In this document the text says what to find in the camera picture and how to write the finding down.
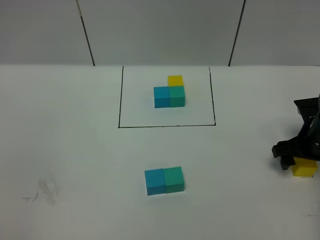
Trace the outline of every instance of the green cube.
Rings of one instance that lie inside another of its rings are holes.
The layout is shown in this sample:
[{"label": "green cube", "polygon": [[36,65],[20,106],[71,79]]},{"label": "green cube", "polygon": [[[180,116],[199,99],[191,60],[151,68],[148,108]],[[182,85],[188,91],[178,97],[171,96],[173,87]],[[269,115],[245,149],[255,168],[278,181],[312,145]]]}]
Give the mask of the green cube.
[{"label": "green cube", "polygon": [[170,108],[184,107],[186,105],[185,87],[169,86]]},{"label": "green cube", "polygon": [[185,180],[180,166],[164,168],[165,193],[182,192],[185,190]]}]

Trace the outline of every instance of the cyan block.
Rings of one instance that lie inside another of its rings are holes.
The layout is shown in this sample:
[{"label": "cyan block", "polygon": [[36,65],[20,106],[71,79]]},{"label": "cyan block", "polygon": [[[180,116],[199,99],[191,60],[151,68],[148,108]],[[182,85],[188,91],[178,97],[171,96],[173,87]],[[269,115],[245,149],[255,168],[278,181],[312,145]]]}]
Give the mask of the cyan block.
[{"label": "cyan block", "polygon": [[165,175],[162,168],[144,171],[144,175],[148,196],[166,193]]},{"label": "cyan block", "polygon": [[169,86],[170,108],[184,107],[186,95],[184,86]]},{"label": "cyan block", "polygon": [[180,166],[163,169],[165,193],[182,192],[185,190],[185,179]]},{"label": "cyan block", "polygon": [[155,108],[169,108],[170,107],[170,93],[168,86],[156,86],[153,88],[154,107]]}]

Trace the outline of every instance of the block structure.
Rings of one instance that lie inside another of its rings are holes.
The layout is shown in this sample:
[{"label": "block structure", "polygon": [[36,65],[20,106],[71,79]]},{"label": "block structure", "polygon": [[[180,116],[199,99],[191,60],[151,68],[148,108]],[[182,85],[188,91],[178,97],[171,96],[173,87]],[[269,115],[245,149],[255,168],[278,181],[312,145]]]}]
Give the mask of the block structure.
[{"label": "block structure", "polygon": [[185,190],[185,180],[180,166],[163,169],[165,193],[182,192]]},{"label": "block structure", "polygon": [[162,168],[144,171],[144,176],[148,196],[166,193],[165,175]]},{"label": "block structure", "polygon": [[295,165],[291,167],[291,170],[295,177],[312,177],[318,169],[316,161],[298,157],[295,157],[294,161]]},{"label": "block structure", "polygon": [[170,107],[170,92],[168,86],[156,86],[153,88],[154,107],[169,108]]},{"label": "block structure", "polygon": [[183,85],[184,85],[184,80],[182,78],[182,75],[168,76],[169,87],[183,86]]},{"label": "block structure", "polygon": [[186,95],[184,86],[170,86],[170,108],[184,107],[186,105]]}]

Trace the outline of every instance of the white tabletop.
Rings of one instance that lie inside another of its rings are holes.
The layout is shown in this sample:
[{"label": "white tabletop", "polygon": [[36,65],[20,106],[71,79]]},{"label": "white tabletop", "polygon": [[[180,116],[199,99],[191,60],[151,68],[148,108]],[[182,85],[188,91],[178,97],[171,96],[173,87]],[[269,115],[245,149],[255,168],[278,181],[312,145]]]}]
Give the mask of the white tabletop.
[{"label": "white tabletop", "polygon": [[[294,178],[271,149],[320,68],[210,70],[215,125],[118,128],[122,66],[0,66],[0,239],[318,240],[320,174]],[[144,171],[175,166],[185,191],[147,196]]]}]

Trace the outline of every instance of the yellow cube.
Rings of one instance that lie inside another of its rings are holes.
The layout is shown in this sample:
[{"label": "yellow cube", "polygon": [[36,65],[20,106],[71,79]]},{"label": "yellow cube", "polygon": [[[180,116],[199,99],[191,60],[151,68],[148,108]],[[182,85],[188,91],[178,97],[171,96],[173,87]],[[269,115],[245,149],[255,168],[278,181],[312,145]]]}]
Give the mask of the yellow cube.
[{"label": "yellow cube", "polygon": [[168,76],[168,86],[174,87],[174,86],[183,86],[184,80],[181,75],[178,76]]},{"label": "yellow cube", "polygon": [[294,157],[295,165],[291,167],[295,177],[312,177],[318,166],[317,162],[309,159]]}]

